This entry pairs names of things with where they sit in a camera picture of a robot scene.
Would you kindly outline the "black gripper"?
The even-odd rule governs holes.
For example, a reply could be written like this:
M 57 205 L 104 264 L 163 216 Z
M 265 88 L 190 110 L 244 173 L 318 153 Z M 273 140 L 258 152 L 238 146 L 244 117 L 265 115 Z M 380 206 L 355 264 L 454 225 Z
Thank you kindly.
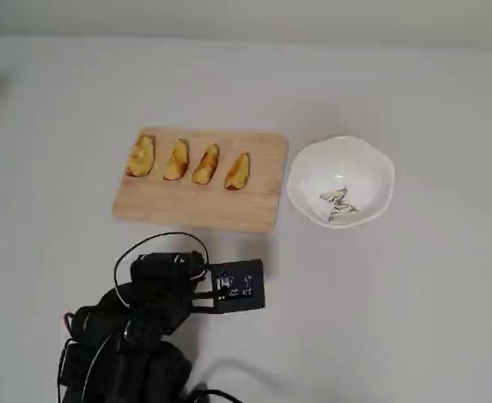
M 133 288 L 144 294 L 190 295 L 207 272 L 199 252 L 141 254 L 130 267 Z

